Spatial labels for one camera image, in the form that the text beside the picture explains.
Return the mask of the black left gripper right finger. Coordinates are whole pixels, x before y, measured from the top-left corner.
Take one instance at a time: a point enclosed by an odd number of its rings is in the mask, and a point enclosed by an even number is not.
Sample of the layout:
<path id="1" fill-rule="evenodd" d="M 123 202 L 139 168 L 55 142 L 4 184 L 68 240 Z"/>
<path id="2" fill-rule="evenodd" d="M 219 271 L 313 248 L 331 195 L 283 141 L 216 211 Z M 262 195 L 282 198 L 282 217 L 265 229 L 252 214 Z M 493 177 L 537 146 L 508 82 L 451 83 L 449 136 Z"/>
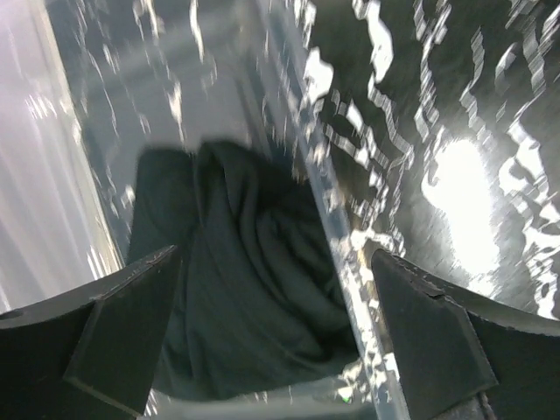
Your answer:
<path id="1" fill-rule="evenodd" d="M 371 269 L 411 418 L 559 417 L 558 321 L 381 249 Z"/>

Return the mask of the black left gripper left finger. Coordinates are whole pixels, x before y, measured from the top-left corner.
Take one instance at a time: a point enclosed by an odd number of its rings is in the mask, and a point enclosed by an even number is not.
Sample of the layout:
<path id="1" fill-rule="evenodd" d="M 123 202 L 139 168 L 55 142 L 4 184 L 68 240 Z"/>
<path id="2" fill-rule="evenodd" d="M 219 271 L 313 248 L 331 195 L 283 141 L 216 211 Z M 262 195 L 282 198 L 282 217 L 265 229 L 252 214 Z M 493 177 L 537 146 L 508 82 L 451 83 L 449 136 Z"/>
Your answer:
<path id="1" fill-rule="evenodd" d="M 137 418 L 158 364 L 181 257 L 162 248 L 1 316 L 3 418 Z"/>

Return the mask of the black t shirt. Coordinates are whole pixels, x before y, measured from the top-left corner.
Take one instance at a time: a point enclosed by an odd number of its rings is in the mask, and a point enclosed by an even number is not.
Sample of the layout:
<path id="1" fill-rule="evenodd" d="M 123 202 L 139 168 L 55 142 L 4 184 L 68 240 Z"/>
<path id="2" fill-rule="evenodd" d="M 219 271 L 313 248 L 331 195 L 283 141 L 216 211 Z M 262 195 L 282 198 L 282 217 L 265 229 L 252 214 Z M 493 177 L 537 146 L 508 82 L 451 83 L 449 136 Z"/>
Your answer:
<path id="1" fill-rule="evenodd" d="M 225 400 L 358 358 L 312 189 L 260 153 L 224 140 L 143 151 L 127 259 L 170 245 L 182 267 L 156 390 Z"/>

